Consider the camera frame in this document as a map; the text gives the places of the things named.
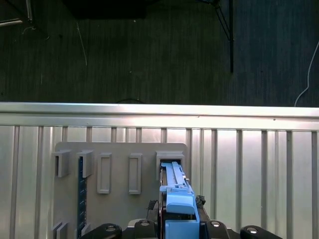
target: white cable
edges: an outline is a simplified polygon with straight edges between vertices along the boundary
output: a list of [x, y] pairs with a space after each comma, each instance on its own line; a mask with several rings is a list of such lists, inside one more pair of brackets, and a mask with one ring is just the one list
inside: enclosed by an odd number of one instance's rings
[[76, 28], [76, 29], [78, 29], [78, 33], [79, 33], [79, 35], [80, 35], [82, 50], [83, 50], [83, 53], [84, 53], [85, 65], [88, 66], [88, 61], [87, 61], [87, 59], [86, 59], [85, 49], [84, 49], [84, 45], [83, 45], [82, 36], [81, 36], [81, 32], [80, 32], [80, 28], [79, 28], [78, 22], [76, 22], [76, 25], [77, 25], [77, 28]]
[[295, 101], [295, 107], [296, 107], [296, 105], [297, 105], [297, 103], [298, 103], [299, 98], [309, 89], [309, 75], [310, 75], [310, 70], [311, 70], [311, 66], [312, 66], [312, 64], [313, 64], [313, 61], [314, 61], [316, 52], [317, 52], [317, 50], [318, 50], [318, 47], [319, 47], [319, 41], [318, 41], [317, 47], [316, 47], [316, 49], [315, 49], [315, 51], [314, 51], [314, 55], [313, 55], [313, 57], [312, 57], [312, 59], [311, 59], [311, 62], [310, 62], [309, 68], [308, 68], [307, 87], [298, 95], [298, 97], [297, 97], [297, 99], [296, 99], [296, 101]]

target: metal fence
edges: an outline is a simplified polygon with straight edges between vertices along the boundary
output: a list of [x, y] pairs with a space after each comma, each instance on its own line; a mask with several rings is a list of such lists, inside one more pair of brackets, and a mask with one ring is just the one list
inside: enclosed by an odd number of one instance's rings
[[0, 104], [0, 238], [50, 239], [60, 141], [182, 142], [211, 218], [319, 238], [319, 109]]

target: black object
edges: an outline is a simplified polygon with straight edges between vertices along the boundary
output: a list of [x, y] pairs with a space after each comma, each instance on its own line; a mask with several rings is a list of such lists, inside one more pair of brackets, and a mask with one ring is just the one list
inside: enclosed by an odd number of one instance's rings
[[[247, 230], [249, 228], [257, 229], [257, 233], [252, 234]], [[118, 225], [103, 224], [80, 239], [158, 239], [156, 230], [155, 223], [148, 220], [140, 220], [134, 228], [127, 228], [123, 232]], [[206, 222], [200, 231], [200, 239], [282, 239], [257, 226], [246, 226], [238, 234], [215, 220]]]
[[63, 0], [77, 19], [136, 19], [146, 17], [144, 0]]
[[[156, 200], [150, 201], [147, 219], [138, 221], [133, 228], [126, 228], [122, 232], [118, 225], [104, 224], [85, 234], [80, 239], [159, 239], [157, 205]], [[232, 229], [228, 229], [222, 222], [211, 220], [203, 207], [197, 208], [200, 218], [200, 239], [282, 239], [257, 226], [246, 226], [241, 229], [240, 234], [236, 233]], [[116, 230], [107, 232], [106, 229], [110, 225]]]
[[116, 224], [103, 224], [86, 233], [81, 239], [122, 239], [122, 228]]

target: dark floor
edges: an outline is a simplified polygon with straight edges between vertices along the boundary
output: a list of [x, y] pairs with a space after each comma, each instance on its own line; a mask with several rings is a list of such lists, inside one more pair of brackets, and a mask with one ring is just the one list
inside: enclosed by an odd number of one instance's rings
[[[235, 69], [213, 9], [162, 0], [146, 19], [77, 21], [33, 0], [45, 40], [0, 28], [0, 101], [293, 106], [319, 40], [318, 0], [235, 0]], [[228, 1], [222, 1], [228, 15]], [[319, 107], [319, 52], [298, 106]]]

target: mounting board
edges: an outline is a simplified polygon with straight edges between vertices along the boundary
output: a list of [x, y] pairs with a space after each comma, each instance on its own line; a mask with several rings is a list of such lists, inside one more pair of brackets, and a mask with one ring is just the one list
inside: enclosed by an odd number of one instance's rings
[[149, 201], [160, 194], [162, 159], [177, 159], [190, 177], [182, 143], [60, 142], [52, 158], [53, 239], [60, 227], [67, 230], [60, 239], [75, 239], [104, 223], [125, 229], [129, 221], [145, 218]]

